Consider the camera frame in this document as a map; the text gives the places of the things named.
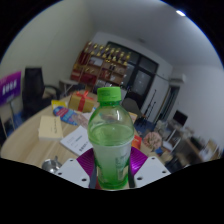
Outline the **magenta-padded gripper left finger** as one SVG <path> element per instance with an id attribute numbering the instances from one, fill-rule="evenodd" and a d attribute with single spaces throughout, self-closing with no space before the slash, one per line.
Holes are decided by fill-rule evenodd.
<path id="1" fill-rule="evenodd" d="M 97 171 L 93 149 L 87 150 L 77 159 L 68 159 L 55 175 L 78 186 L 94 189 L 97 183 Z"/>

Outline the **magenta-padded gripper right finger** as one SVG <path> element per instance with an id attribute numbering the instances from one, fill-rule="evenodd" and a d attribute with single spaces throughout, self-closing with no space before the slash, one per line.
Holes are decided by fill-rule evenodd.
<path id="1" fill-rule="evenodd" d="M 132 147 L 129 158 L 128 182 L 130 188 L 140 188 L 170 175 L 156 156 L 147 157 Z"/>

